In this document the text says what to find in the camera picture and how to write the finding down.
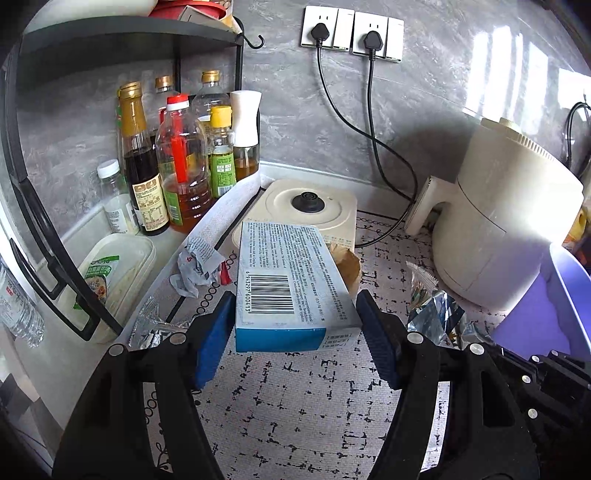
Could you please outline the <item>shiny snack foil bag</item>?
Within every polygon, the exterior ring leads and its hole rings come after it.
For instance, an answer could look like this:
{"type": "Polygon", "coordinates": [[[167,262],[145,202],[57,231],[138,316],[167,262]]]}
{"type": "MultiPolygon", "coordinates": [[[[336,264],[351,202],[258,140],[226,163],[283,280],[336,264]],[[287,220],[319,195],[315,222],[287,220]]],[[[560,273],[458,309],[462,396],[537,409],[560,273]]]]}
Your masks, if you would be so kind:
{"type": "Polygon", "coordinates": [[[460,349],[465,310],[427,270],[407,261],[411,274],[408,332],[418,332],[440,347],[460,349]]]}

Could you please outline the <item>blue white cardboard box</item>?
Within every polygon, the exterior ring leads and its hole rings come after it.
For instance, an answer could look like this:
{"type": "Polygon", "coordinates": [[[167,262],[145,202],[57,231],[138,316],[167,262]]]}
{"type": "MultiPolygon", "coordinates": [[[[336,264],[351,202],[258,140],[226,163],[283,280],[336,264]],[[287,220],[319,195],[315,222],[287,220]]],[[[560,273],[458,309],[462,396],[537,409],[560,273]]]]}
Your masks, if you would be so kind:
{"type": "Polygon", "coordinates": [[[235,350],[304,352],[356,342],[362,321],[315,226],[245,220],[235,350]]]}

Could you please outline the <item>purple plastic trash bucket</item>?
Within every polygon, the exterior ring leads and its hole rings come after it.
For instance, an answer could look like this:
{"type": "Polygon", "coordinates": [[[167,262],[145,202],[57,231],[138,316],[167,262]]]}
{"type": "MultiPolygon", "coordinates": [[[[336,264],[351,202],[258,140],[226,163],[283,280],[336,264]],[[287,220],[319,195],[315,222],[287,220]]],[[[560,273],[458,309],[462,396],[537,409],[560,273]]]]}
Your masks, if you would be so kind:
{"type": "Polygon", "coordinates": [[[539,275],[492,339],[526,359],[555,350],[588,361],[590,302],[589,274],[568,250],[552,244],[539,275]]]}

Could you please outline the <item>yellow dish soap bottle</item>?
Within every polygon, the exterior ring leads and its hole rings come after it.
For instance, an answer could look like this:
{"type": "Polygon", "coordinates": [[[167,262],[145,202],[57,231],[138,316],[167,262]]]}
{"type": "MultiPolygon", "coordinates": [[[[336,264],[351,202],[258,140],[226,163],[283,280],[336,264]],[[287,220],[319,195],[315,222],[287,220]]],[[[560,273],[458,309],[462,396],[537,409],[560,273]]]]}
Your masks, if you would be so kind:
{"type": "Polygon", "coordinates": [[[587,210],[582,207],[573,222],[562,246],[570,252],[574,252],[585,236],[587,228],[587,210]]]}

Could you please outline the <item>white lidded food container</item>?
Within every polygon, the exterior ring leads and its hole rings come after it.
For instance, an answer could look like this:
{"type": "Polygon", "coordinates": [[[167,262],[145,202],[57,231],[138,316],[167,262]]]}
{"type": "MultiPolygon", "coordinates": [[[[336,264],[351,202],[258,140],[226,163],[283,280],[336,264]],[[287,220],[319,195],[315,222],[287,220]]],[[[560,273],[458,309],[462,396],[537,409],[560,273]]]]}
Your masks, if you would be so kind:
{"type": "Polygon", "coordinates": [[[93,247],[79,271],[109,313],[124,327],[155,258],[156,249],[149,238],[116,233],[93,247]]]}

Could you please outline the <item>crumpled brown paper bag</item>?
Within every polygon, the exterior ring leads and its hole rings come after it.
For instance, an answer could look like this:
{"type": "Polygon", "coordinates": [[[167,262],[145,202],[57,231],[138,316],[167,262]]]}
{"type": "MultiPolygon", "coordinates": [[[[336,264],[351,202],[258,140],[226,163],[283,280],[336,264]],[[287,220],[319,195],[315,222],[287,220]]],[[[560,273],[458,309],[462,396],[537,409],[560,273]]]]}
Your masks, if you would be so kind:
{"type": "Polygon", "coordinates": [[[335,261],[335,265],[344,280],[349,296],[355,300],[358,294],[362,279],[361,260],[356,254],[345,246],[331,243],[328,245],[329,252],[335,261]]]}

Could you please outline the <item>dark soy sauce bottle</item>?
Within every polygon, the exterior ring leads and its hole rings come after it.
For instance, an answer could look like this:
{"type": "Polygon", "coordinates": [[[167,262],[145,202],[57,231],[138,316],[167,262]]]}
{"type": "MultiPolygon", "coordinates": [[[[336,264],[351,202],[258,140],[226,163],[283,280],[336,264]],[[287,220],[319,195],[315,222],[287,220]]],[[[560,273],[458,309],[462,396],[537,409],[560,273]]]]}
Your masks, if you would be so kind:
{"type": "Polygon", "coordinates": [[[133,213],[141,233],[155,236],[168,228],[169,217],[141,98],[138,81],[126,83],[118,90],[122,152],[133,213]]]}

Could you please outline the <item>small white cap jar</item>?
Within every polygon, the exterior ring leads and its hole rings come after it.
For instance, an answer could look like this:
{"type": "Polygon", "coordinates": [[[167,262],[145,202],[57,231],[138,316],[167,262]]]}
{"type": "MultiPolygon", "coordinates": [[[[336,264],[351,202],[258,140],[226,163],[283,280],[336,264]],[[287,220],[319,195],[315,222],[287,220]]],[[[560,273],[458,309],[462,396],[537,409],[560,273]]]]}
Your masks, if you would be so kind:
{"type": "Polygon", "coordinates": [[[97,166],[102,206],[113,233],[136,235],[139,232],[129,189],[119,161],[110,159],[97,166]]]}

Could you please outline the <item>red cap oil bottle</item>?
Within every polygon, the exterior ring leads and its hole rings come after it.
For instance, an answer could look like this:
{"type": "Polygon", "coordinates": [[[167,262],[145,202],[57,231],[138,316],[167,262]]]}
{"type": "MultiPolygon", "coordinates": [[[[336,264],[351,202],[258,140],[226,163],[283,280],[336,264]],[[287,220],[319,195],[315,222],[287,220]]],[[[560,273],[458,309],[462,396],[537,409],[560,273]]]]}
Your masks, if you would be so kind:
{"type": "Polygon", "coordinates": [[[188,96],[166,98],[155,151],[170,226],[188,234],[213,204],[204,129],[188,96]]]}

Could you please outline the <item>yellow cap green label bottle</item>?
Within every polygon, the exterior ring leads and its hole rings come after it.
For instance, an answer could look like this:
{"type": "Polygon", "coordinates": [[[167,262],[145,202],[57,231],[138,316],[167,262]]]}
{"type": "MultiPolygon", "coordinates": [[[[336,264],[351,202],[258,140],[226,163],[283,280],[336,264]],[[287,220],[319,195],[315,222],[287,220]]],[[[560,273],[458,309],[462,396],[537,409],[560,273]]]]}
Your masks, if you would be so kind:
{"type": "Polygon", "coordinates": [[[229,105],[211,108],[211,189],[213,197],[221,198],[236,184],[235,155],[231,138],[232,110],[229,105]]]}

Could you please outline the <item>cream induction cooker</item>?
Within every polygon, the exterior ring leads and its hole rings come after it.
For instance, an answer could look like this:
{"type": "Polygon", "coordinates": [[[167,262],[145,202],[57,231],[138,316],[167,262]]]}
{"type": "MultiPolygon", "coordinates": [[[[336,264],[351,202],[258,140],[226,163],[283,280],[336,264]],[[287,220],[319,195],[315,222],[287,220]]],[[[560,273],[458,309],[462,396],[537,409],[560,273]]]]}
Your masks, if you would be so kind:
{"type": "Polygon", "coordinates": [[[355,250],[356,196],[345,190],[280,179],[266,188],[245,220],[315,226],[325,243],[355,250]]]}

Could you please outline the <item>green label sauce bottle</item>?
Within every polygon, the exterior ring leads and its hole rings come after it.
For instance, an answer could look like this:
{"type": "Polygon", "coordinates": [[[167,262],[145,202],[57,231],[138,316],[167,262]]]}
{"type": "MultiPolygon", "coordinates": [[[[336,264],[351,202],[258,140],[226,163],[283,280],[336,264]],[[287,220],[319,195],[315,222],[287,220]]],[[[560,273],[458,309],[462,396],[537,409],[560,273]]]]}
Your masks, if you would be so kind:
{"type": "Polygon", "coordinates": [[[124,159],[124,141],[122,135],[122,110],[120,104],[120,89],[116,91],[116,102],[115,102],[115,128],[116,128],[116,149],[117,158],[120,166],[122,175],[126,175],[126,164],[124,159]]]}

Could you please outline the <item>white top oil sprayer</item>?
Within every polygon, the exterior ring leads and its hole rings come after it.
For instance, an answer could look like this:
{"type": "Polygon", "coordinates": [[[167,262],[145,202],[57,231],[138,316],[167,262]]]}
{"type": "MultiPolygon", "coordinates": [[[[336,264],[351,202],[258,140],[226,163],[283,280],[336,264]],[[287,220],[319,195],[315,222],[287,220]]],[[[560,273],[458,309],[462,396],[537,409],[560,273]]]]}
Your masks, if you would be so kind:
{"type": "Polygon", "coordinates": [[[253,90],[235,90],[230,94],[232,108],[233,155],[236,179],[259,169],[259,104],[262,94],[253,90]]]}

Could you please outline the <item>white plates on rack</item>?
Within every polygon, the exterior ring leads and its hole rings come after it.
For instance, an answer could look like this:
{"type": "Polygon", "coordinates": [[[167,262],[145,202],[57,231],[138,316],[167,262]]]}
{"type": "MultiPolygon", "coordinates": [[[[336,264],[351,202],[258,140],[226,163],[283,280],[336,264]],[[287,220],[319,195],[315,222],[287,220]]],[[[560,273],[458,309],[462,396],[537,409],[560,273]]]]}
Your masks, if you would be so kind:
{"type": "Polygon", "coordinates": [[[51,0],[32,18],[25,32],[67,21],[105,16],[148,16],[157,0],[51,0]]]}

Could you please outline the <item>white wall socket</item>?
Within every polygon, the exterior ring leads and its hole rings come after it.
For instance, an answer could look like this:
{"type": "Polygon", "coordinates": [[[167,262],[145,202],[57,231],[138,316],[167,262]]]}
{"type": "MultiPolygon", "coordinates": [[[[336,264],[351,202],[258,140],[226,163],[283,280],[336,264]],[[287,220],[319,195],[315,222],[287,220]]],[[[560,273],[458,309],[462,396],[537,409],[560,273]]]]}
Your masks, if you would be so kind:
{"type": "Polygon", "coordinates": [[[402,19],[356,12],[353,19],[352,52],[400,63],[404,55],[405,22],[402,19]]]}
{"type": "Polygon", "coordinates": [[[301,47],[314,47],[318,41],[312,33],[320,33],[322,47],[349,51],[352,46],[355,11],[345,8],[308,5],[304,8],[301,26],[301,47]]]}

